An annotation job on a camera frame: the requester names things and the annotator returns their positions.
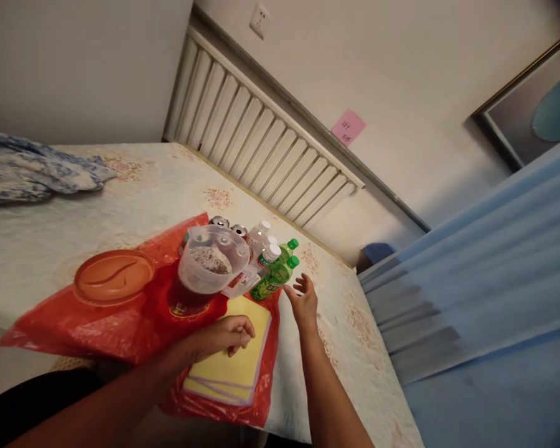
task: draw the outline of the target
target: plastic bottle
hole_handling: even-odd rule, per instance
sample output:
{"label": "plastic bottle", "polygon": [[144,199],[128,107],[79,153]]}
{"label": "plastic bottle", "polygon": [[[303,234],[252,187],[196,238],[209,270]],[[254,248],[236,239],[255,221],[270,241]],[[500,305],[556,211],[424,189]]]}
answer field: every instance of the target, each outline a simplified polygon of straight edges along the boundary
{"label": "plastic bottle", "polygon": [[274,294],[278,288],[288,282],[292,276],[292,270],[299,265],[299,259],[292,255],[285,263],[274,263],[269,270],[269,274],[260,280],[251,290],[251,297],[254,300],[262,301]]}
{"label": "plastic bottle", "polygon": [[268,274],[270,265],[278,259],[281,253],[282,251],[277,244],[270,244],[262,250],[257,258],[253,258],[250,264],[255,266],[259,271],[259,276],[264,278]]}
{"label": "plastic bottle", "polygon": [[257,245],[255,246],[255,248],[253,249],[253,257],[251,259],[251,261],[256,261],[258,256],[261,255],[261,253],[270,247],[270,245],[278,244],[278,240],[276,239],[275,236],[272,235],[268,235],[266,236],[263,240],[261,240],[259,243],[257,243]]}
{"label": "plastic bottle", "polygon": [[262,220],[259,224],[253,227],[247,234],[247,245],[251,250],[251,259],[255,256],[255,248],[258,244],[262,243],[268,235],[268,231],[272,228],[269,221]]}
{"label": "plastic bottle", "polygon": [[282,251],[282,254],[278,257],[275,263],[285,263],[286,260],[288,260],[292,256],[294,250],[297,247],[299,247],[299,242],[295,238],[291,239],[288,243],[281,244],[280,250]]}

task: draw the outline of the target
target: red plastic bag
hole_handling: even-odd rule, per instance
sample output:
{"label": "red plastic bag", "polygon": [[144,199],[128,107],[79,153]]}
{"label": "red plastic bag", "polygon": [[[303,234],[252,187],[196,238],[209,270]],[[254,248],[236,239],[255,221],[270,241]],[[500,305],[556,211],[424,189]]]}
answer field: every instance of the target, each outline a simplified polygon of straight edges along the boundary
{"label": "red plastic bag", "polygon": [[[23,315],[0,340],[14,346],[82,358],[110,358],[140,364],[192,332],[226,314],[227,297],[218,294],[208,309],[190,317],[173,316],[167,294],[177,275],[178,247],[189,227],[206,225],[206,213],[188,219],[137,247],[154,261],[154,279],[130,302],[109,307],[91,306],[77,299],[72,285],[50,296]],[[214,420],[263,427],[268,418],[272,375],[278,351],[278,291],[264,302],[272,322],[261,360],[251,406],[232,406],[182,391],[186,369],[160,404],[163,412],[180,418],[199,415]]]}

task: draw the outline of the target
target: green tea bottle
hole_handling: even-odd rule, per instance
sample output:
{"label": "green tea bottle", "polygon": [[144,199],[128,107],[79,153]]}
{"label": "green tea bottle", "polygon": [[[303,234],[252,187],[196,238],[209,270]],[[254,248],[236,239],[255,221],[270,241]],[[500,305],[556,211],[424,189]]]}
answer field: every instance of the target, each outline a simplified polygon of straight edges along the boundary
{"label": "green tea bottle", "polygon": [[269,274],[251,290],[251,297],[257,301],[267,299],[274,294],[278,288],[291,279],[292,270],[298,265],[299,259],[294,255],[282,264],[272,264],[269,268]]}
{"label": "green tea bottle", "polygon": [[295,238],[291,239],[288,243],[281,244],[280,250],[282,251],[282,253],[278,257],[278,259],[275,260],[274,264],[286,263],[286,260],[288,260],[292,256],[292,253],[297,247],[299,247],[299,242]]}

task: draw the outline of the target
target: pitcher handle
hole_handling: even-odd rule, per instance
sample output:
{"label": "pitcher handle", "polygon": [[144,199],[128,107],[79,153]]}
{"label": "pitcher handle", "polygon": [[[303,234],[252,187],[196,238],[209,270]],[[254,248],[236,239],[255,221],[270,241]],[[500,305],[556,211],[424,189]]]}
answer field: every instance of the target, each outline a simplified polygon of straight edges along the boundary
{"label": "pitcher handle", "polygon": [[261,277],[257,275],[257,268],[247,264],[243,268],[242,275],[238,282],[236,282],[233,287],[227,286],[222,289],[222,294],[228,296],[230,299],[243,296],[252,290],[253,286],[255,286],[259,280],[261,280]]}

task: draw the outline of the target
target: stack of cloths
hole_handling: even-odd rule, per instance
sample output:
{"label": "stack of cloths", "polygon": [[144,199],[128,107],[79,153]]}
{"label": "stack of cloths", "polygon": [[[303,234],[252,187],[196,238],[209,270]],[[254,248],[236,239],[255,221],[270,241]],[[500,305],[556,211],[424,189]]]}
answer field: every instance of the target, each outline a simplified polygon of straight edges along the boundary
{"label": "stack of cloths", "polygon": [[255,327],[255,339],[232,357],[222,351],[193,364],[182,385],[183,390],[235,406],[253,403],[259,378],[261,357],[268,338],[271,314],[264,307],[239,296],[228,301],[228,315],[247,315]]}
{"label": "stack of cloths", "polygon": [[101,190],[116,177],[99,156],[72,156],[41,143],[0,134],[0,205],[37,202],[54,193]]}

